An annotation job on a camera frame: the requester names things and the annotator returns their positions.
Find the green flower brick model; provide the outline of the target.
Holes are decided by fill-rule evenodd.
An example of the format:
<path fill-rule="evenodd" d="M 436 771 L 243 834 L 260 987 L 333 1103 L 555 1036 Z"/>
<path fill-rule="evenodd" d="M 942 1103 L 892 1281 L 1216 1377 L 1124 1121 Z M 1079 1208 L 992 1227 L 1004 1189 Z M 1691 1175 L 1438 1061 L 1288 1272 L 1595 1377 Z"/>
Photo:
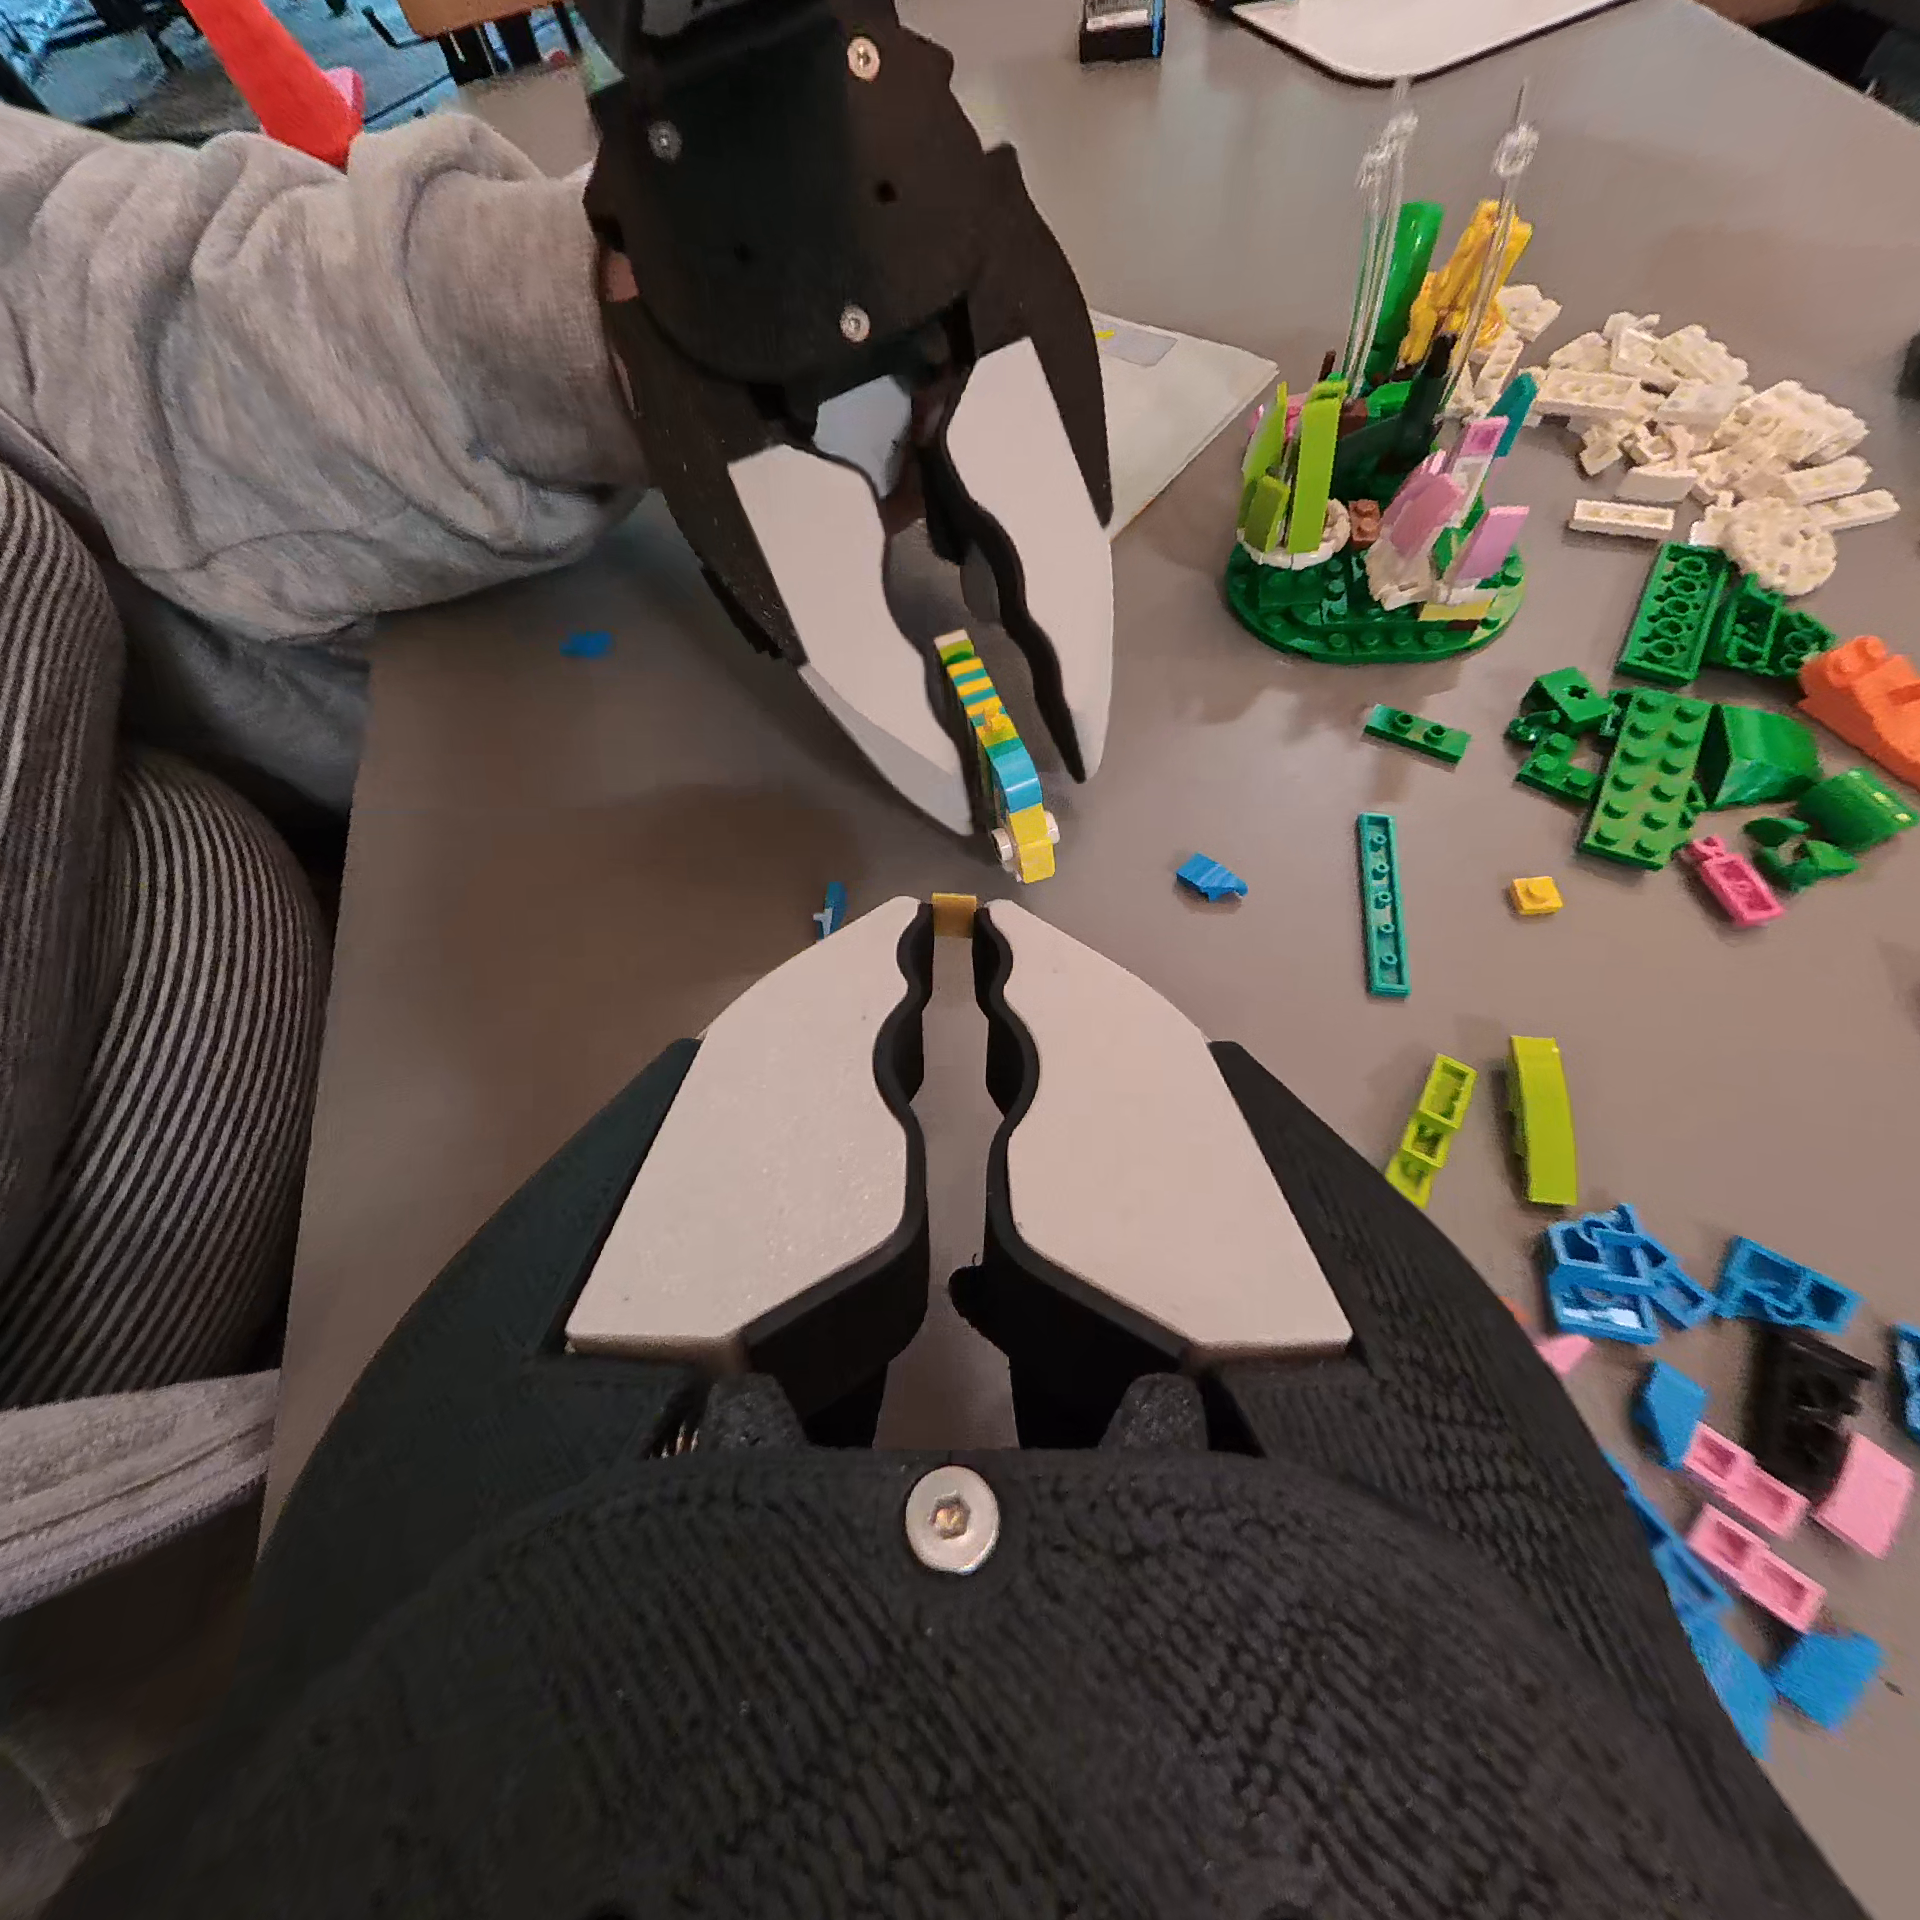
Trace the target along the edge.
<path fill-rule="evenodd" d="M 1540 399 L 1526 345 L 1557 320 L 1511 272 L 1515 188 L 1540 132 L 1519 104 L 1495 196 L 1438 252 L 1447 212 L 1405 196 L 1421 114 L 1400 76 L 1358 163 L 1358 280 L 1321 378 L 1279 384 L 1241 453 L 1224 595 L 1267 649 L 1321 666 L 1432 666 L 1492 644 L 1521 607 L 1521 505 L 1492 472 Z"/>

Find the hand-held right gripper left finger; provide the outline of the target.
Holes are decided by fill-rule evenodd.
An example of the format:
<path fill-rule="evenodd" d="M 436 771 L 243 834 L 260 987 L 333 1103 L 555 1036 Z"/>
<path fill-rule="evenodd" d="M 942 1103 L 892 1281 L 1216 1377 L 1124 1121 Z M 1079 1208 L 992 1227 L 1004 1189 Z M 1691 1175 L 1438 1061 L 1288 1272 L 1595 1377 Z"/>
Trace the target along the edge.
<path fill-rule="evenodd" d="M 565 1351 L 765 1375 L 814 1442 L 875 1448 L 927 1320 L 921 1016 L 921 897 L 736 994 L 694 1047 Z"/>

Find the grey desk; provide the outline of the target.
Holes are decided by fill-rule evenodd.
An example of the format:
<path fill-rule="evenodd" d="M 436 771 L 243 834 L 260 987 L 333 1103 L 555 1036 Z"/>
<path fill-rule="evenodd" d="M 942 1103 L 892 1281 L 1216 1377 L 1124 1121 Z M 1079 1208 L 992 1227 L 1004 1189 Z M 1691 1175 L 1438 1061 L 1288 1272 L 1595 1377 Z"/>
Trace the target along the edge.
<path fill-rule="evenodd" d="M 1230 344 L 1286 379 L 1348 321 L 1353 172 L 1385 98 L 1207 5 L 1166 58 L 1078 64 L 1078 4 L 918 4 L 1093 309 Z M 1870 417 L 1908 515 L 1851 533 L 1816 612 L 1917 656 L 1917 128 L 1691 4 L 1631 4 L 1421 90 L 1414 196 L 1465 216 L 1515 95 L 1540 122 L 1521 280 L 1588 328 L 1703 321 L 1758 379 Z M 1526 433 L 1515 628 L 1444 669 L 1279 658 L 1220 607 L 1241 425 L 1123 532 L 1100 771 L 1057 787 L 1063 865 L 1033 907 L 1247 1047 L 1374 1165 L 1432 1051 L 1480 1073 L 1429 1221 L 1534 1306 L 1509 1036 L 1567 1060 L 1582 1204 L 1636 1204 L 1696 1272 L 1750 1233 L 1857 1290 L 1849 1345 L 1917 1315 L 1917 834 L 1733 931 L 1687 874 L 1574 853 L 1574 813 L 1511 781 L 1534 676 L 1601 676 L 1645 556 L 1569 541 L 1576 468 Z M 606 658 L 564 658 L 612 631 Z M 829 882 L 998 892 L 892 797 L 712 602 L 649 499 L 584 565 L 383 628 L 351 820 L 324 1095 L 268 1497 L 303 1471 L 398 1313 L 615 1091 L 807 946 Z M 1460 764 L 1363 736 L 1374 701 L 1468 729 Z M 1400 828 L 1403 1000 L 1364 987 L 1358 813 Z M 1247 897 L 1172 874 L 1212 853 Z M 1511 876 L 1565 913 L 1519 919 Z"/>

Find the lime green curved brick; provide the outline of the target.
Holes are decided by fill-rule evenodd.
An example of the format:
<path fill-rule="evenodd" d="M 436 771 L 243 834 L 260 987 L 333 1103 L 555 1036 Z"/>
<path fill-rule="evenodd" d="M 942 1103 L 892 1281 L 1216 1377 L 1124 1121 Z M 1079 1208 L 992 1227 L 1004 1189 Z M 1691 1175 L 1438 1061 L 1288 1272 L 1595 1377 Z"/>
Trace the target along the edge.
<path fill-rule="evenodd" d="M 1505 1085 L 1521 1195 L 1534 1208 L 1576 1208 L 1576 1128 L 1561 1042 L 1509 1036 Z"/>

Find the white pad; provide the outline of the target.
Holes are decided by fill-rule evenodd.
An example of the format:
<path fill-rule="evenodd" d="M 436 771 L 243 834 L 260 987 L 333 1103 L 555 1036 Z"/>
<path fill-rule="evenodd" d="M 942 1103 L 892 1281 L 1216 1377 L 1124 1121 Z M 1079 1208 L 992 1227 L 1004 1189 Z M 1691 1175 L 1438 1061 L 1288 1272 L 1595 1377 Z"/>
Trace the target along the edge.
<path fill-rule="evenodd" d="M 1619 4 L 1213 4 L 1297 63 L 1353 84 L 1425 83 Z"/>

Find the person's left forearm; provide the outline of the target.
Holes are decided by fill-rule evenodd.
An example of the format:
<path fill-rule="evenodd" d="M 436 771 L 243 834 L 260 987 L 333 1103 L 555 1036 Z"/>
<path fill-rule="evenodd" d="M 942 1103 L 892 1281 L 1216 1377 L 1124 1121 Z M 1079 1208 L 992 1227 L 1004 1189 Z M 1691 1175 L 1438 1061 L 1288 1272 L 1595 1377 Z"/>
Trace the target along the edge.
<path fill-rule="evenodd" d="M 3 467 L 236 639 L 511 581 L 624 516 L 600 291 L 584 179 L 465 114 L 337 172 L 3 111 Z"/>

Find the long teal plate brick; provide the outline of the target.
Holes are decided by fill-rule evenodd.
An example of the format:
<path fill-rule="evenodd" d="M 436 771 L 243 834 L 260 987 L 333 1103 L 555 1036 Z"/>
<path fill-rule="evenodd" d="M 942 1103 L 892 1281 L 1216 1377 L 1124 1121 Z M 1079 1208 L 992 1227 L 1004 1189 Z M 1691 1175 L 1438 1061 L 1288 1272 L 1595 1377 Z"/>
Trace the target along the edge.
<path fill-rule="evenodd" d="M 1371 996 L 1403 1000 L 1414 991 L 1405 961 L 1405 907 L 1403 907 L 1403 865 L 1400 828 L 1388 813 L 1358 813 L 1358 913 L 1364 987 Z"/>

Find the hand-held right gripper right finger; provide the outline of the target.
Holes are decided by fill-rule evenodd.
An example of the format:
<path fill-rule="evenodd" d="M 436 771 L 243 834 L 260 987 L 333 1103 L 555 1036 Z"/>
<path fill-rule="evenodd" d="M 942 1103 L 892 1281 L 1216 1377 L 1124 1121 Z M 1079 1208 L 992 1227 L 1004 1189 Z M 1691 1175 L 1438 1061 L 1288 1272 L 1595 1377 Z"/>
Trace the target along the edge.
<path fill-rule="evenodd" d="M 1007 1363 L 1020 1442 L 1093 1448 L 1148 1375 L 1345 1357 L 1352 1315 L 1233 1091 L 1247 1060 L 1007 897 L 972 944 L 998 1128 L 951 1296 Z"/>

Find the black brick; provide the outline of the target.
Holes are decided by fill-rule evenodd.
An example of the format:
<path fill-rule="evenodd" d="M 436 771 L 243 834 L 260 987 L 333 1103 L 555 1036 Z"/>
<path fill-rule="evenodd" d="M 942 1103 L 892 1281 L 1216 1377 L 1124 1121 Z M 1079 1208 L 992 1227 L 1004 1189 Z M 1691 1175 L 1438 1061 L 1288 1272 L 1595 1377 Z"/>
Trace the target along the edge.
<path fill-rule="evenodd" d="M 1747 1448 L 1757 1464 L 1824 1500 L 1851 1448 L 1851 1420 L 1878 1371 L 1800 1328 L 1761 1328 L 1750 1385 Z"/>

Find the person's striped shirt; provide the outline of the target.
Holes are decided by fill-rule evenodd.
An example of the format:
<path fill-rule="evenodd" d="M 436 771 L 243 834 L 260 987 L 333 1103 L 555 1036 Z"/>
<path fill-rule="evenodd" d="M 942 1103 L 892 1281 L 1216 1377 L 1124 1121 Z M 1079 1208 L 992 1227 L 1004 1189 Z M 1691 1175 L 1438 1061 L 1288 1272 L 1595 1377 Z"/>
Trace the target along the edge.
<path fill-rule="evenodd" d="M 319 904 L 119 682 L 103 569 L 3 472 L 3 1409 L 239 1371 L 292 1281 Z"/>

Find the orange brick separator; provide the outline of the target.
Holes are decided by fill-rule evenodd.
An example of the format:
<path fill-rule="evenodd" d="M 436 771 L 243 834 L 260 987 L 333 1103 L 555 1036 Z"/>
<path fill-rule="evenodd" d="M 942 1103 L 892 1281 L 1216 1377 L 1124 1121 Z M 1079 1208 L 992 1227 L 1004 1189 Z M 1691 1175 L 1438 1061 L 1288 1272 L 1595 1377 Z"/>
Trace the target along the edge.
<path fill-rule="evenodd" d="M 1812 656 L 1800 711 L 1917 787 L 1917 666 L 1876 635 Z"/>

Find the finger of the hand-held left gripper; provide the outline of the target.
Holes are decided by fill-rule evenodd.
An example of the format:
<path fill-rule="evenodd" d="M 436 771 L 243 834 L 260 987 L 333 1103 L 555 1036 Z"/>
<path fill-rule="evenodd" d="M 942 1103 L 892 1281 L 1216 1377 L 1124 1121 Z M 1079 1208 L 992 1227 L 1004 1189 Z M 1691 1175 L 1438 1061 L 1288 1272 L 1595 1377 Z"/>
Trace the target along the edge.
<path fill-rule="evenodd" d="M 881 496 L 904 467 L 910 416 L 904 384 L 870 378 L 819 409 L 817 441 L 765 445 L 726 477 L 797 631 L 807 689 L 910 807 L 967 836 L 967 757 L 931 691 L 927 651 L 884 593 Z"/>
<path fill-rule="evenodd" d="M 1033 339 L 977 355 L 921 479 L 967 610 L 1020 649 L 1054 748 L 1092 781 L 1111 724 L 1116 563 Z"/>

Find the blue pink brick pile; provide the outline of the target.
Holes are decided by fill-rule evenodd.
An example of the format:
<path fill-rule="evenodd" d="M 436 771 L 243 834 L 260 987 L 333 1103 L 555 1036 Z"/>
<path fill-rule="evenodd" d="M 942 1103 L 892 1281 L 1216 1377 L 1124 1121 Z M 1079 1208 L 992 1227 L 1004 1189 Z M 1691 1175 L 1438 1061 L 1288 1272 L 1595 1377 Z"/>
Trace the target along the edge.
<path fill-rule="evenodd" d="M 1800 1328 L 1844 1354 L 1857 1296 L 1757 1239 L 1733 1239 L 1711 1281 L 1694 1280 L 1639 1209 L 1619 1204 L 1542 1233 L 1545 1330 L 1536 1351 L 1565 1377 L 1601 1345 L 1639 1357 L 1629 1434 L 1694 1504 L 1671 1511 L 1622 1461 L 1615 1471 L 1655 1579 L 1743 1744 L 1769 1755 L 1776 1712 L 1840 1731 L 1881 1680 L 1887 1651 L 1837 1624 L 1828 1586 L 1793 1562 L 1816 1539 L 1887 1561 L 1917 1509 L 1917 1328 L 1893 1323 L 1893 1409 L 1908 1450 L 1870 1428 L 1864 1389 L 1844 1467 L 1824 1500 L 1769 1479 L 1747 1448 L 1761 1328 Z"/>

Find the striped fish brick model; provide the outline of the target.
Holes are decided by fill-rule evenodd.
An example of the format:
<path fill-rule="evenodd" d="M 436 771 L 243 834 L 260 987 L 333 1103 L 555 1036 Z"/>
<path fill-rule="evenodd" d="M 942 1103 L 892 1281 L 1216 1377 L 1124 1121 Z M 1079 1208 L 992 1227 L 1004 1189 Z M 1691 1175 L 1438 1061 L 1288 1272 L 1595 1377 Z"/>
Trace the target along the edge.
<path fill-rule="evenodd" d="M 942 635 L 936 641 L 936 656 L 974 736 L 985 834 L 995 847 L 998 867 L 1023 885 L 1057 876 L 1061 821 L 1046 807 L 1041 775 L 988 666 L 965 631 Z"/>

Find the white instruction booklet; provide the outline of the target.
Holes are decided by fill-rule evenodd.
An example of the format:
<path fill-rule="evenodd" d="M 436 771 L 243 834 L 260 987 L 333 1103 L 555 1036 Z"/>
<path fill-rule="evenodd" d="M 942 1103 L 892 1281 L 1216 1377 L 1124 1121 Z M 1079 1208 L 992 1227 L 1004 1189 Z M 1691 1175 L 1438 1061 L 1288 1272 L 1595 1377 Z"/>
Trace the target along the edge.
<path fill-rule="evenodd" d="M 1111 449 L 1109 533 L 1117 538 L 1166 485 L 1275 389 L 1275 364 L 1188 333 L 1092 313 Z"/>

